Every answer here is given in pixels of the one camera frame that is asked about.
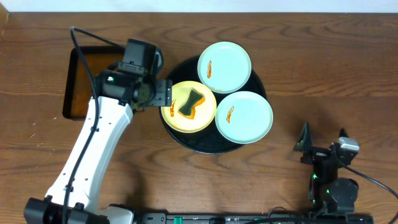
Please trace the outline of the orange green sponge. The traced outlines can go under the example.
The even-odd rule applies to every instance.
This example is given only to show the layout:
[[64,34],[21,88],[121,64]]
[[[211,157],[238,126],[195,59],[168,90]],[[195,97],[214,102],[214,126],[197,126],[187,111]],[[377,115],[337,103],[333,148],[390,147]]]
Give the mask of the orange green sponge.
[[205,101],[205,97],[197,92],[194,88],[191,89],[186,102],[179,108],[178,113],[187,119],[194,119],[196,107]]

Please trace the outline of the yellow plate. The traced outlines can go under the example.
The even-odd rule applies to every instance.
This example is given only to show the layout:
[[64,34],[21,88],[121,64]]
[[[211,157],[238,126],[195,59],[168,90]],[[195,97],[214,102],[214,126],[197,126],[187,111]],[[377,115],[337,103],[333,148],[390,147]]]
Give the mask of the yellow plate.
[[[187,119],[180,115],[178,110],[188,99],[192,88],[201,93],[205,101],[195,108],[195,118]],[[208,87],[199,82],[184,81],[172,86],[172,105],[161,107],[161,115],[172,129],[182,133],[195,133],[213,121],[216,108],[216,98]]]

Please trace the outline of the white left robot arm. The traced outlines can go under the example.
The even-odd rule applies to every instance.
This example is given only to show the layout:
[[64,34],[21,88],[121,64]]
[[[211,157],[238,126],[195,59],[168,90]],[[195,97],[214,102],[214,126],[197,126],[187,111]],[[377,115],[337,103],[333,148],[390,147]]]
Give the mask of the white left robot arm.
[[101,184],[135,106],[169,106],[172,81],[104,70],[92,83],[94,95],[70,157],[44,199],[28,200],[27,223],[134,222],[134,212],[122,205],[98,210]]

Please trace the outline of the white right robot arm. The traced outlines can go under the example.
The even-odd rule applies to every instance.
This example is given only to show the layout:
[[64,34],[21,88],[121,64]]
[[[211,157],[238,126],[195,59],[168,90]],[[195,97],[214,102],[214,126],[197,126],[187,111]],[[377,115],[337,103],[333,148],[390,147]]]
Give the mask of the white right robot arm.
[[308,190],[308,199],[313,202],[313,209],[308,212],[308,216],[313,219],[346,218],[354,212],[358,183],[353,179],[339,177],[338,169],[350,165],[358,154],[357,140],[349,138],[342,128],[337,142],[328,148],[316,147],[312,144],[310,126],[305,123],[293,150],[303,154],[301,163],[313,166]]

